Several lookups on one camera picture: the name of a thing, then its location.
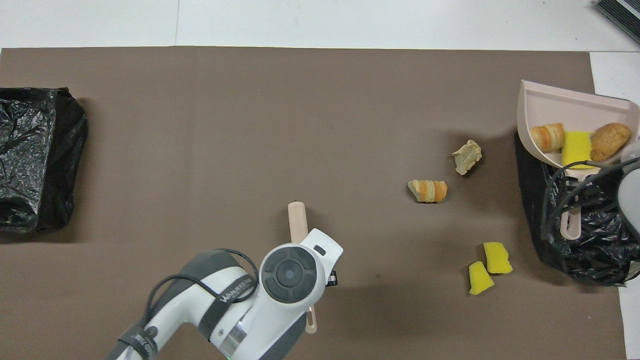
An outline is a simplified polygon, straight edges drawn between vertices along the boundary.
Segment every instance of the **yellow sponge piece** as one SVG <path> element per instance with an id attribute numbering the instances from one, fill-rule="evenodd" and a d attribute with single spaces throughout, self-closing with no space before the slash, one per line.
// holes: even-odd
<path id="1" fill-rule="evenodd" d="M 469 265 L 469 279 L 471 280 L 471 290 L 469 290 L 471 295 L 478 295 L 493 286 L 493 280 L 486 272 L 482 261 L 476 261 Z"/>
<path id="2" fill-rule="evenodd" d="M 562 147 L 562 165 L 574 161 L 591 160 L 591 134 L 589 131 L 565 131 Z M 589 165 L 575 165 L 571 168 L 592 168 Z"/>
<path id="3" fill-rule="evenodd" d="M 508 274 L 513 271 L 509 263 L 509 253 L 502 243 L 484 243 L 486 268 L 492 274 Z"/>

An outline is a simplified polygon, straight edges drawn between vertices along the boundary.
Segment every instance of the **black plastic bag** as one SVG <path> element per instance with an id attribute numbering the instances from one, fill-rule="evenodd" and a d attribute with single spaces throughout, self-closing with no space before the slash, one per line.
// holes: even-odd
<path id="1" fill-rule="evenodd" d="M 547 181 L 557 169 L 529 154 L 517 133 L 515 149 L 522 206 L 540 260 L 576 280 L 604 286 L 621 286 L 636 276 L 629 274 L 629 266 L 631 261 L 640 261 L 640 243 L 617 207 L 622 171 L 613 172 L 588 186 L 585 192 L 591 193 L 584 198 L 594 200 L 580 209 L 582 234 L 576 240 L 567 240 L 560 234 L 560 218 L 548 218 L 560 197 L 567 193 L 567 178 L 561 176 L 555 181 L 547 199 L 551 206 L 543 214 Z M 543 217 L 552 222 L 546 235 L 541 230 Z"/>
<path id="2" fill-rule="evenodd" d="M 68 89 L 0 88 L 0 231 L 69 223 L 87 133 Z"/>

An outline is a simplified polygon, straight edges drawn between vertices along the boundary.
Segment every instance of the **white floor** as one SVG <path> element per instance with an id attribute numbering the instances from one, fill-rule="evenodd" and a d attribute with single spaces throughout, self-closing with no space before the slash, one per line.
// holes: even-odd
<path id="1" fill-rule="evenodd" d="M 0 50 L 171 45 L 589 51 L 596 92 L 640 103 L 640 45 L 592 0 L 0 0 Z M 638 359 L 640 280 L 620 304 Z"/>

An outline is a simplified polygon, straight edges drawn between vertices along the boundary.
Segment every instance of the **cable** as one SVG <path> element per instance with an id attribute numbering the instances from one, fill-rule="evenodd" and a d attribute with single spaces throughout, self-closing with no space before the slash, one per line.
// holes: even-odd
<path id="1" fill-rule="evenodd" d="M 619 163 L 616 165 L 609 165 L 609 164 L 605 164 L 605 163 L 597 163 L 595 161 L 591 161 L 591 160 L 584 160 L 584 161 L 576 161 L 573 163 L 570 163 L 569 165 L 566 165 L 564 167 L 561 167 L 560 169 L 558 169 L 554 175 L 547 181 L 547 188 L 545 189 L 545 197 L 542 200 L 542 219 L 541 219 L 541 233 L 540 236 L 543 239 L 547 239 L 547 236 L 549 234 L 549 232 L 551 231 L 551 224 L 552 222 L 548 222 L 547 219 L 555 219 L 556 217 L 558 217 L 562 212 L 565 211 L 565 207 L 566 205 L 580 192 L 582 191 L 582 189 L 587 186 L 587 184 L 592 183 L 593 181 L 596 181 L 602 177 L 605 177 L 606 175 L 610 174 L 611 172 L 617 171 L 629 164 L 633 164 L 637 161 L 639 161 L 640 158 L 634 158 L 628 161 L 624 161 L 623 163 Z M 547 204 L 548 204 L 548 196 L 549 193 L 551 192 L 551 187 L 553 186 L 553 184 L 555 183 L 556 179 L 568 168 L 570 167 L 574 167 L 575 165 L 589 165 L 589 166 L 593 166 L 593 167 L 599 167 L 602 168 L 603 170 L 600 171 L 598 174 L 590 176 L 588 179 L 585 179 L 585 181 L 581 182 L 578 186 L 576 186 L 572 191 L 570 191 L 567 195 L 565 195 L 562 200 L 557 204 L 556 208 L 551 212 L 551 215 L 549 215 L 549 217 L 547 218 L 546 214 L 547 214 Z"/>
<path id="2" fill-rule="evenodd" d="M 253 293 L 255 293 L 255 290 L 258 288 L 258 268 L 255 266 L 255 263 L 247 255 L 243 254 L 242 252 L 239 252 L 239 251 L 233 250 L 233 249 L 217 249 L 217 250 L 225 251 L 225 252 L 229 252 L 231 254 L 238 255 L 238 256 L 242 257 L 244 260 L 246 260 L 246 262 L 249 263 L 249 265 L 251 265 L 251 268 L 253 269 L 253 273 L 255 274 L 255 286 L 253 286 L 253 288 L 251 289 L 249 294 L 247 294 L 247 295 L 245 295 L 243 297 L 240 297 L 238 299 L 235 299 L 234 303 L 242 302 L 242 301 L 247 300 L 248 298 L 250 298 L 253 295 Z M 162 285 L 164 285 L 168 281 L 176 280 L 176 279 L 191 281 L 194 284 L 196 284 L 199 287 L 201 287 L 207 293 L 211 294 L 211 296 L 213 296 L 214 298 L 218 297 L 218 295 L 219 295 L 218 293 L 213 291 L 210 287 L 208 287 L 204 282 L 202 282 L 197 277 L 193 277 L 193 276 L 186 275 L 186 274 L 169 275 L 169 276 L 165 277 L 164 279 L 160 280 L 154 286 L 153 290 L 151 290 L 151 292 L 149 293 L 149 297 L 147 298 L 147 304 L 145 306 L 145 315 L 143 317 L 144 324 L 147 324 L 147 323 L 149 323 L 149 321 L 151 321 L 151 308 L 152 308 L 152 304 L 151 303 L 153 302 L 153 299 L 156 296 L 157 291 L 160 289 L 160 287 L 162 287 Z"/>

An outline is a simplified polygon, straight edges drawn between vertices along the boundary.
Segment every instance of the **gray circular cap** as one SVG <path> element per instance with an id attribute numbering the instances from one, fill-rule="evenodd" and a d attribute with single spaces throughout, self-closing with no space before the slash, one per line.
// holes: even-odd
<path id="1" fill-rule="evenodd" d="M 262 285 L 269 296 L 291 304 L 303 300 L 316 285 L 316 260 L 305 249 L 276 250 L 262 267 Z"/>

